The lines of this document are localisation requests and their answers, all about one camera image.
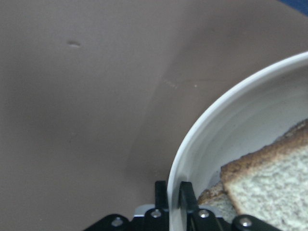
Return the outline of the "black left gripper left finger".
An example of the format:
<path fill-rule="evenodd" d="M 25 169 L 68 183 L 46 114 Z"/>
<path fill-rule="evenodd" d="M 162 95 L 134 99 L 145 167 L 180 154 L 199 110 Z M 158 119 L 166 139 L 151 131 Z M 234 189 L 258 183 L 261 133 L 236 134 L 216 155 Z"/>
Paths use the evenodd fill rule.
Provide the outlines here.
<path fill-rule="evenodd" d="M 167 197 L 167 183 L 163 180 L 158 180 L 155 182 L 155 208 L 163 210 L 165 212 L 169 211 L 168 197 Z"/>

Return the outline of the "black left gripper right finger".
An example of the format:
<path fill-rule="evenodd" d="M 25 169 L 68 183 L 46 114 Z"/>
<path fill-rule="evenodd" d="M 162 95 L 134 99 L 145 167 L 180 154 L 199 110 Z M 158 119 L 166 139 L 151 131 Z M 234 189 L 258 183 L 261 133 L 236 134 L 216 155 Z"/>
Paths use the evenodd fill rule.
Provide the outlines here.
<path fill-rule="evenodd" d="M 182 181 L 179 189 L 179 208 L 185 214 L 192 214 L 199 209 L 191 182 Z"/>

